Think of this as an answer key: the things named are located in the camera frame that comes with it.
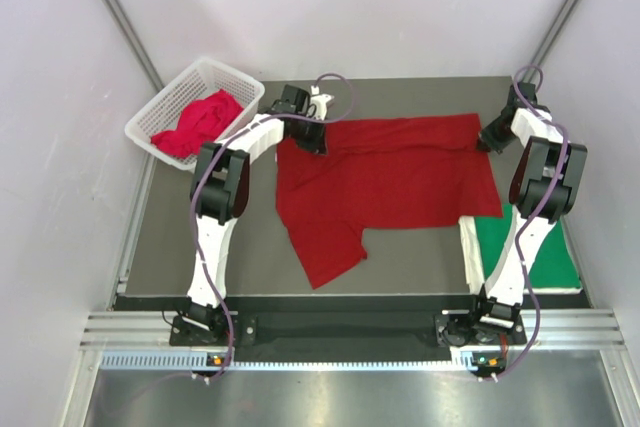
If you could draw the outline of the dark red t shirt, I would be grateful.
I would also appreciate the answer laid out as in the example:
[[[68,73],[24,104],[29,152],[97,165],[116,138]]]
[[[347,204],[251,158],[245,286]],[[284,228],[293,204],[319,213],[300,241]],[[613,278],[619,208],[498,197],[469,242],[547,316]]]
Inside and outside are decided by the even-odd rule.
[[[368,256],[367,229],[448,227],[503,215],[477,114],[340,121],[325,155],[276,148],[276,210],[312,288]]]

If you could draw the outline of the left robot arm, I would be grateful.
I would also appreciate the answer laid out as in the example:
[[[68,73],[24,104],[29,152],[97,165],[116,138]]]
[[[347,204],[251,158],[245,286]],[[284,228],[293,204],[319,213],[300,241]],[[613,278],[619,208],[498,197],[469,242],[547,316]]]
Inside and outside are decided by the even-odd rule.
[[[189,305],[176,309],[174,333],[192,335],[205,345],[229,340],[226,268],[233,231],[249,201],[251,164],[287,139],[313,154],[325,154],[326,121],[333,102],[334,96],[317,85],[308,91],[287,85],[279,99],[237,133],[202,147],[190,193],[195,266],[187,292]]]

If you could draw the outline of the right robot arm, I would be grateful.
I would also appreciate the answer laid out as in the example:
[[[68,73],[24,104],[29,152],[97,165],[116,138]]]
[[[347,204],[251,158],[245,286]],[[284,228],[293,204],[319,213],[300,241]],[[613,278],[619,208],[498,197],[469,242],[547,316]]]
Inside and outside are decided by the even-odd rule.
[[[537,91],[534,83],[513,82],[506,106],[476,142],[487,153],[501,153],[515,141],[523,147],[509,187],[509,231],[466,319],[469,335],[481,343],[517,330],[524,292],[533,290],[529,273],[548,234],[572,210],[588,156],[538,103]]]

